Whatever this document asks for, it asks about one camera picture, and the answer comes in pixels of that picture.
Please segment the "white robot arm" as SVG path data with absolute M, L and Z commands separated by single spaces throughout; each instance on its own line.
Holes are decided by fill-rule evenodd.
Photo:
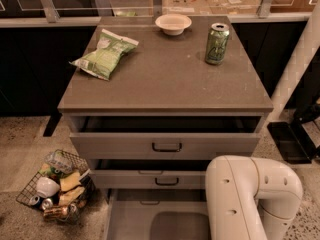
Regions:
M 283 240 L 303 197 L 290 167 L 263 158 L 219 156 L 205 187 L 212 240 Z

